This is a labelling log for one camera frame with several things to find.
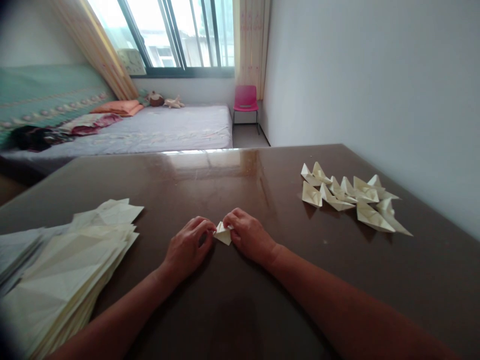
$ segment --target mattress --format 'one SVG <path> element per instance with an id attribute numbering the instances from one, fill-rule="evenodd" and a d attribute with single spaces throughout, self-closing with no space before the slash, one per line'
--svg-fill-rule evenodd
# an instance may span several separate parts
<path id="1" fill-rule="evenodd" d="M 99 134 L 52 146 L 42 152 L 2 151 L 8 161 L 49 175 L 75 158 L 94 155 L 231 149 L 232 120 L 227 105 L 146 107 Z"/>

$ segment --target window sill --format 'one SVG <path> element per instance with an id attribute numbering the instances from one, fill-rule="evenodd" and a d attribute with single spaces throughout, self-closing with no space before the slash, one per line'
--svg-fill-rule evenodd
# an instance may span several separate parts
<path id="1" fill-rule="evenodd" d="M 146 75 L 131 75 L 132 79 L 194 79 L 194 78 L 234 78 L 234 67 L 150 67 Z"/>

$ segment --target curtain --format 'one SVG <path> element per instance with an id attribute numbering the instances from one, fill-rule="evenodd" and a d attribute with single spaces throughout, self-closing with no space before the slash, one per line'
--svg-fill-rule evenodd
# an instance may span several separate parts
<path id="1" fill-rule="evenodd" d="M 88 0 L 50 0 L 50 4 L 87 60 L 105 79 L 117 98 L 138 98 L 137 88 Z"/>
<path id="2" fill-rule="evenodd" d="M 233 0 L 236 85 L 255 85 L 264 98 L 270 0 Z"/>

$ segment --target window frame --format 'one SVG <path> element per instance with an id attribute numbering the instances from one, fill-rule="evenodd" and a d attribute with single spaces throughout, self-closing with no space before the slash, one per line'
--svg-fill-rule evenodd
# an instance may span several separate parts
<path id="1" fill-rule="evenodd" d="M 208 55 L 210 57 L 210 63 L 214 64 L 212 56 L 213 51 L 211 47 L 215 46 L 216 53 L 216 63 L 217 66 L 209 67 L 190 67 L 187 66 L 185 60 L 182 40 L 180 38 L 179 29 L 177 27 L 177 21 L 175 19 L 175 14 L 173 11 L 173 6 L 171 0 L 157 0 L 158 6 L 160 7 L 160 12 L 163 18 L 163 23 L 165 24 L 166 33 L 168 40 L 170 42 L 172 57 L 177 64 L 180 64 L 179 67 L 154 67 L 152 61 L 148 55 L 147 47 L 145 45 L 144 38 L 140 34 L 140 30 L 137 26 L 135 18 L 130 10 L 130 6 L 127 0 L 117 0 L 118 5 L 125 17 L 128 28 L 133 36 L 133 40 L 140 52 L 140 56 L 145 64 L 146 75 L 131 75 L 134 79 L 151 79 L 151 78 L 233 78 L 235 76 L 235 67 L 234 66 L 222 66 L 221 50 L 220 50 L 220 38 L 217 25 L 217 10 L 215 8 L 215 0 L 200 0 L 202 13 L 205 22 L 205 32 L 206 32 L 206 41 L 208 45 Z M 190 7 L 193 11 L 193 0 L 190 0 Z M 213 38 L 214 42 L 211 43 L 211 37 L 209 37 L 209 29 L 207 23 L 207 12 L 205 7 L 205 1 L 210 1 L 211 7 L 211 16 L 212 16 L 212 25 L 213 25 Z M 195 21 L 195 16 L 193 16 L 194 26 L 195 26 L 195 35 L 197 43 L 200 50 L 200 42 L 198 36 L 198 28 Z"/>

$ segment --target teal headboard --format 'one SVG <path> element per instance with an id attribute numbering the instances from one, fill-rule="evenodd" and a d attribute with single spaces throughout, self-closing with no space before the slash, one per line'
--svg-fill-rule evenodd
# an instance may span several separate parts
<path id="1" fill-rule="evenodd" d="M 56 126 L 116 99 L 90 65 L 0 68 L 0 148 L 16 128 Z"/>

